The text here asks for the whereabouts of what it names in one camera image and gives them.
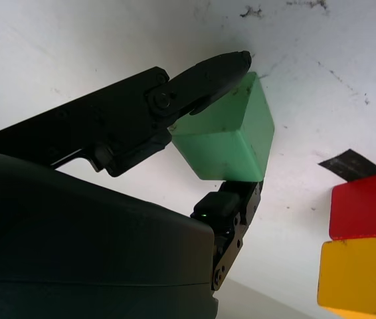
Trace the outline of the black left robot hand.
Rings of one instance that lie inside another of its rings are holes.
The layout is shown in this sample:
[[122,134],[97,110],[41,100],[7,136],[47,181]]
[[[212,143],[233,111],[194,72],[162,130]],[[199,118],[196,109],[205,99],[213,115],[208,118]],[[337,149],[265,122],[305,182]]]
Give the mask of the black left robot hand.
[[216,317],[261,181],[225,181],[184,216],[58,169],[125,173],[250,66],[242,51],[154,67],[0,130],[0,318]]

